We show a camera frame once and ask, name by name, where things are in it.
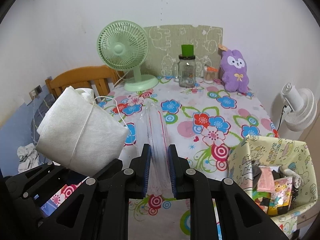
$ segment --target white cloth bundle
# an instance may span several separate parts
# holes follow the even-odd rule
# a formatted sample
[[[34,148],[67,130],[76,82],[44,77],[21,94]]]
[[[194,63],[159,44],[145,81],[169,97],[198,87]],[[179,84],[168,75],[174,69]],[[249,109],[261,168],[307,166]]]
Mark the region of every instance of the white cloth bundle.
[[[92,89],[67,87],[37,132],[38,152],[73,171],[93,176],[119,158],[129,130],[94,103]]]
[[[30,143],[26,146],[20,146],[17,150],[17,155],[20,159],[18,173],[39,166],[39,155],[35,150],[35,146],[33,143]]]

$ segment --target electrical outlet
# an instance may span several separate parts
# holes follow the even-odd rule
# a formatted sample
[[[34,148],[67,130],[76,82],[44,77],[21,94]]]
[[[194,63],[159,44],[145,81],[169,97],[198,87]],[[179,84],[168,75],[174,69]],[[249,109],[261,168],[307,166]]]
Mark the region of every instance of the electrical outlet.
[[[35,89],[33,89],[32,91],[29,92],[29,95],[31,97],[31,100],[35,99],[35,97],[37,96],[37,92]]]
[[[31,100],[35,99],[37,97],[37,95],[39,95],[42,92],[42,88],[41,86],[37,86],[35,89],[31,90],[29,92],[29,95],[31,97]]]

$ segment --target green lid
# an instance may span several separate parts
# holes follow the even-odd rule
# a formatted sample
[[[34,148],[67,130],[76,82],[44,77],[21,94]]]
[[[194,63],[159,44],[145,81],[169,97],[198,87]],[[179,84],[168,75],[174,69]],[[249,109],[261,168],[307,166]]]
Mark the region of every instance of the green lid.
[[[192,44],[181,45],[181,52],[183,57],[193,56],[193,45]]]

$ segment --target wooden chair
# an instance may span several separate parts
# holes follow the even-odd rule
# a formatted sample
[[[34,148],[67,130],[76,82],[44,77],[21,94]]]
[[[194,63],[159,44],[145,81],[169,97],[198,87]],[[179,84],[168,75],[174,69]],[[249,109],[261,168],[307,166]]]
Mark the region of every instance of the wooden chair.
[[[57,99],[62,92],[68,87],[92,88],[90,81],[93,81],[97,87],[100,96],[107,96],[110,93],[107,78],[111,78],[115,84],[119,77],[115,70],[108,68],[106,65],[100,67],[80,67],[68,70],[55,79],[46,79],[45,83],[48,90]]]

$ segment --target floral tablecloth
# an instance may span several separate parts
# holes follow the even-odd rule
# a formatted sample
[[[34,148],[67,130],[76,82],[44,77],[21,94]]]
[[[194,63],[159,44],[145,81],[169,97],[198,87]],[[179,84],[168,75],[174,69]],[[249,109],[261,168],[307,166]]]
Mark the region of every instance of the floral tablecloth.
[[[226,92],[220,79],[206,84],[197,78],[191,89],[179,87],[173,77],[158,79],[159,84],[153,89],[127,92],[120,84],[109,94],[117,101],[120,115],[132,134],[128,135],[120,155],[124,168],[137,157],[133,145],[136,143],[134,121],[148,101],[161,105],[169,143],[176,145],[178,155],[212,179],[222,180],[228,176],[228,155],[246,135],[278,136],[251,90],[247,94]],[[122,122],[114,100],[108,99],[99,105]],[[65,186],[47,205],[60,205],[76,187]],[[163,196],[130,200],[129,239],[189,239],[189,208],[188,201]]]

